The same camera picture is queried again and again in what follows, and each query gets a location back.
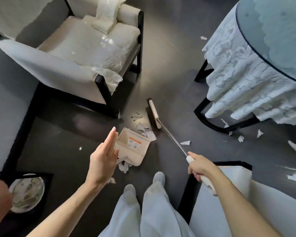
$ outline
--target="white pants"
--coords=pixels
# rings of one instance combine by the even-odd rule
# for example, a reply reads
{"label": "white pants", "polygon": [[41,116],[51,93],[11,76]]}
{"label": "white pants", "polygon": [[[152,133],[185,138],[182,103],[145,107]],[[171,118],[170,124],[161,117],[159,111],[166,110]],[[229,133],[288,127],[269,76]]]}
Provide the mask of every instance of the white pants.
{"label": "white pants", "polygon": [[133,193],[125,192],[116,204],[109,225],[99,237],[195,237],[172,207],[162,184],[152,184],[144,195],[142,215]]}

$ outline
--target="seat cushion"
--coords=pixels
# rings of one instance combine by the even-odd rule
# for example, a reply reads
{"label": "seat cushion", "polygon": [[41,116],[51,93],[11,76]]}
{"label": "seat cushion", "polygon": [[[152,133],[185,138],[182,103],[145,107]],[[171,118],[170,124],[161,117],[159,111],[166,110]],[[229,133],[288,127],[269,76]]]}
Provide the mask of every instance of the seat cushion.
{"label": "seat cushion", "polygon": [[92,27],[93,19],[92,16],[69,17],[38,49],[81,66],[120,73],[133,48],[137,47],[140,31],[137,27],[117,23],[105,35]]}

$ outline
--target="shoe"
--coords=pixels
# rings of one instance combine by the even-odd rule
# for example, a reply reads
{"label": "shoe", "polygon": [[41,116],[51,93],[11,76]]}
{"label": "shoe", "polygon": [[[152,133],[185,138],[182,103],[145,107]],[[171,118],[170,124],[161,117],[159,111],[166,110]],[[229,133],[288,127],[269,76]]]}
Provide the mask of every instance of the shoe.
{"label": "shoe", "polygon": [[164,187],[164,184],[166,182],[166,177],[161,171],[158,171],[155,176],[153,177],[152,183],[156,183],[157,181],[160,181],[162,186]]}
{"label": "shoe", "polygon": [[128,185],[125,186],[124,193],[125,192],[131,192],[136,196],[136,190],[135,190],[135,187],[132,184],[128,184]]}

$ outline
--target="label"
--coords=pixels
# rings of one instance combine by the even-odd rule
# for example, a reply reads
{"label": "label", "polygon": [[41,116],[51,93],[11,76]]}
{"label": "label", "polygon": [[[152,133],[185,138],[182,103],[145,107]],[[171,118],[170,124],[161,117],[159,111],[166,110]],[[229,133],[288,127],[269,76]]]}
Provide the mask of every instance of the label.
{"label": "label", "polygon": [[141,142],[139,142],[139,141],[137,141],[137,140],[135,140],[135,139],[133,139],[133,138],[130,137],[128,139],[127,146],[130,147],[130,148],[132,148],[132,149],[134,149],[134,150],[136,150],[136,149],[138,149],[138,147],[140,146],[140,144],[141,144]]}

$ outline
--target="beige dustpan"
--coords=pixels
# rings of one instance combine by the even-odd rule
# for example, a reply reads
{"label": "beige dustpan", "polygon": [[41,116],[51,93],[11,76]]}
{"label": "beige dustpan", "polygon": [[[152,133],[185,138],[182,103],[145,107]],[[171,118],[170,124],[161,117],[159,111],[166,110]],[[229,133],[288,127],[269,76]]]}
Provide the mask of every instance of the beige dustpan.
{"label": "beige dustpan", "polygon": [[123,158],[127,155],[125,161],[139,166],[147,152],[150,141],[130,129],[124,128],[117,138],[114,149],[119,149],[118,158]]}

